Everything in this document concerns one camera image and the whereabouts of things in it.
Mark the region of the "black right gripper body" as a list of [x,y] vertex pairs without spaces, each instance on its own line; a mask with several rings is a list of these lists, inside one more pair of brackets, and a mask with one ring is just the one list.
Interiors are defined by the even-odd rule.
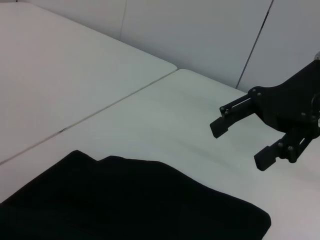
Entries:
[[320,135],[320,61],[312,61],[285,82],[255,86],[248,95],[257,115],[271,128],[287,133],[305,127],[313,137]]

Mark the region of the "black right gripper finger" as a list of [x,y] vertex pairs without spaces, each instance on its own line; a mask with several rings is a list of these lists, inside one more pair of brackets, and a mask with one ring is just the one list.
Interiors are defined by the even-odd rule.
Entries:
[[219,108],[221,117],[210,124],[213,136],[217,139],[225,134],[229,127],[238,121],[256,113],[257,97],[246,94]]
[[313,140],[310,127],[294,127],[271,146],[266,146],[254,156],[256,167],[265,171],[276,162],[276,158],[296,163],[300,155]]

